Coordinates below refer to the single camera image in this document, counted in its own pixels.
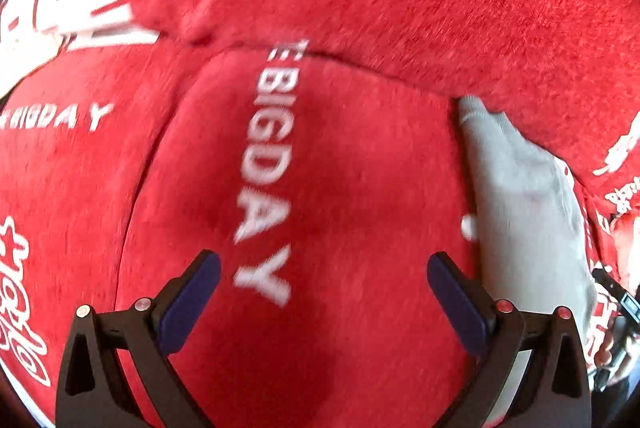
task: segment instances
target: white lettering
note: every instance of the white lettering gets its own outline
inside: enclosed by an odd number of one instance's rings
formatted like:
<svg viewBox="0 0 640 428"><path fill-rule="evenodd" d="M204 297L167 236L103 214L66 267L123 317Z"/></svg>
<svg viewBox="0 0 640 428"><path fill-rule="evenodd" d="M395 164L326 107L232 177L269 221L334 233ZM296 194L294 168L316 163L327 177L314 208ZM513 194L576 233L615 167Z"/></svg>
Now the white lettering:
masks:
<svg viewBox="0 0 640 428"><path fill-rule="evenodd" d="M9 122L9 128L18 128L23 110L21 106L14 110L14 114L11 116L11 121Z"/></svg>
<svg viewBox="0 0 640 428"><path fill-rule="evenodd" d="M4 244L7 239L11 249ZM29 243L17 233L11 217L0 222L0 254L0 350L12 351L33 379L51 386L40 358L47 354L47 345L29 325L31 304L22 282Z"/></svg>
<svg viewBox="0 0 640 428"><path fill-rule="evenodd" d="M286 280L274 276L289 259L290 246L285 246L258 267L238 268L234 276L236 287L252 287L265 298L284 307L291 295L291 286Z"/></svg>
<svg viewBox="0 0 640 428"><path fill-rule="evenodd" d="M618 141L609 148L604 162L606 166L604 168L598 168L593 171L594 175L603 175L605 173L613 173L622 166L622 163L626 160L629 153L638 143L640 138L640 112L636 114L636 117L631 122L629 127L629 133L621 135Z"/></svg>
<svg viewBox="0 0 640 428"><path fill-rule="evenodd" d="M607 201L613 202L616 205L616 211L619 214L624 214L631 211L631 199L640 191L640 178L634 177L634 180L625 184L622 188L614 188L613 193L608 193L604 196Z"/></svg>
<svg viewBox="0 0 640 428"><path fill-rule="evenodd" d="M40 119L38 120L38 128L45 128L49 123L51 123L57 111L58 107L55 104L45 103L42 113L40 114Z"/></svg>
<svg viewBox="0 0 640 428"><path fill-rule="evenodd" d="M238 206L244 208L244 222L238 226L234 241L237 244L261 231L281 224L289 216L287 201L275 199L251 188L243 188L238 195Z"/></svg>
<svg viewBox="0 0 640 428"><path fill-rule="evenodd" d="M69 128L75 127L77 112L78 106L76 104L70 104L67 108L59 113L56 121L54 121L53 123L53 126L59 126L60 124L66 122Z"/></svg>
<svg viewBox="0 0 640 428"><path fill-rule="evenodd" d="M149 31L133 25L127 25L123 28L82 31L76 35L76 39L69 44L66 50L76 51L78 49L114 45L154 44L159 36L155 31Z"/></svg>
<svg viewBox="0 0 640 428"><path fill-rule="evenodd" d="M604 231L607 234L611 234L611 231L609 229L609 221L604 218L601 214L599 214L599 212L596 210L596 216L598 217L598 224L600 225L600 228L602 229L602 231Z"/></svg>
<svg viewBox="0 0 640 428"><path fill-rule="evenodd" d="M42 105L40 104L32 104L27 111L27 119L24 121L25 128L33 128L36 126L36 122L38 121L38 116L40 115L40 110L42 109Z"/></svg>
<svg viewBox="0 0 640 428"><path fill-rule="evenodd" d="M278 52L280 53L280 59L286 60L292 50L296 52L296 55L293 58L294 61L300 61L305 53L307 45L309 45L309 40L300 40L298 43L292 44L276 45L269 53L267 61L273 60L278 55Z"/></svg>
<svg viewBox="0 0 640 428"><path fill-rule="evenodd" d="M113 110L113 103L106 104L104 107L100 108L97 103L91 104L91 127L89 127L89 132L95 132L98 128L98 122L102 116L106 116Z"/></svg>
<svg viewBox="0 0 640 428"><path fill-rule="evenodd" d="M274 166L260 166L257 159L275 160ZM276 182L291 162L291 147L288 145L252 144L242 157L242 176L247 182L259 186Z"/></svg>
<svg viewBox="0 0 640 428"><path fill-rule="evenodd" d="M24 118L27 117L27 107L25 106L22 110L22 117L20 118L20 128L24 126Z"/></svg>
<svg viewBox="0 0 640 428"><path fill-rule="evenodd" d="M260 120L266 120L263 126ZM273 135L274 124L280 122L280 130L276 134L278 140L283 140L293 129L293 114L286 108L262 108L258 110L249 122L249 139L267 141Z"/></svg>
<svg viewBox="0 0 640 428"><path fill-rule="evenodd" d="M298 82L300 69L274 68L264 69L258 80L258 90L260 92L290 92Z"/></svg>

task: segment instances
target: black clamp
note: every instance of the black clamp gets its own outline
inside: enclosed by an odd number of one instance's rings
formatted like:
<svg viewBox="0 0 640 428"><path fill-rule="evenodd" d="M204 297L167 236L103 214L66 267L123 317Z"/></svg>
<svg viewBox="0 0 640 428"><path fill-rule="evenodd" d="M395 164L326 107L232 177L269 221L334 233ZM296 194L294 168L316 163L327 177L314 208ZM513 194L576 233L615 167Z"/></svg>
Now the black clamp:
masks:
<svg viewBox="0 0 640 428"><path fill-rule="evenodd" d="M591 400L582 344L571 311L519 311L495 301L467 279L444 252L431 256L427 278L466 350L481 358L469 384L434 428L481 428L504 387L516 355L532 350L502 428L591 425Z"/></svg>
<svg viewBox="0 0 640 428"><path fill-rule="evenodd" d="M128 310L76 311L56 395L58 428L148 428L116 350L128 350L166 428L212 428L167 356L182 348L220 280L220 259L202 251L153 299Z"/></svg>

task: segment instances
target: metal screw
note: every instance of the metal screw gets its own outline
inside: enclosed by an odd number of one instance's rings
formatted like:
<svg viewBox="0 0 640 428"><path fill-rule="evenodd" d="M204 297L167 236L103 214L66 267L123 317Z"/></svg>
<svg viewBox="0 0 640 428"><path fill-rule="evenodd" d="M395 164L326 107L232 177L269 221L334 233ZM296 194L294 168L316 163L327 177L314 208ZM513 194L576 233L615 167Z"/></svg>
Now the metal screw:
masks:
<svg viewBox="0 0 640 428"><path fill-rule="evenodd" d="M558 316L563 320L571 319L571 311L567 307L558 307Z"/></svg>
<svg viewBox="0 0 640 428"><path fill-rule="evenodd" d="M78 316L78 318L84 318L90 312L91 307L89 307L88 305L81 305L78 307L78 309L76 309L76 316Z"/></svg>
<svg viewBox="0 0 640 428"><path fill-rule="evenodd" d="M498 300L495 303L495 308L501 313L510 313L513 311L513 304L509 300Z"/></svg>
<svg viewBox="0 0 640 428"><path fill-rule="evenodd" d="M146 311L149 307L151 307L151 300L149 298L141 298L135 305L137 311Z"/></svg>

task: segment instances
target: red screw head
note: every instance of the red screw head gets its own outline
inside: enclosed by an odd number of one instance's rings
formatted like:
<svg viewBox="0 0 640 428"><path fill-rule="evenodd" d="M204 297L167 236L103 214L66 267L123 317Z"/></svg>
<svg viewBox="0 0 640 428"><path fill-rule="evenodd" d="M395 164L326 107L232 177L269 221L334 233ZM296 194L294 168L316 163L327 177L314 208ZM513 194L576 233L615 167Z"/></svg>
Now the red screw head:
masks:
<svg viewBox="0 0 640 428"><path fill-rule="evenodd" d="M495 308L501 313L510 313L513 311L513 304L509 300L498 300L495 303Z"/></svg>
<svg viewBox="0 0 640 428"><path fill-rule="evenodd" d="M563 320L571 319L571 311L567 307L558 307L558 316Z"/></svg>

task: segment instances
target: gray cloth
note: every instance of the gray cloth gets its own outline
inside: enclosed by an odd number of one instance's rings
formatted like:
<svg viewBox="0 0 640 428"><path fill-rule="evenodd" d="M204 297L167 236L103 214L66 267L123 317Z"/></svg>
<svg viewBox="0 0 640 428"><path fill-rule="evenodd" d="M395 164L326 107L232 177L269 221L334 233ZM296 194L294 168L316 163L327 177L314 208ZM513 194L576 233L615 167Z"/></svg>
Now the gray cloth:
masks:
<svg viewBox="0 0 640 428"><path fill-rule="evenodd" d="M519 310L572 310L583 344L596 305L584 224L573 189L546 150L478 98L460 99L460 124L478 209L482 285ZM506 414L529 360L521 352L490 416Z"/></svg>

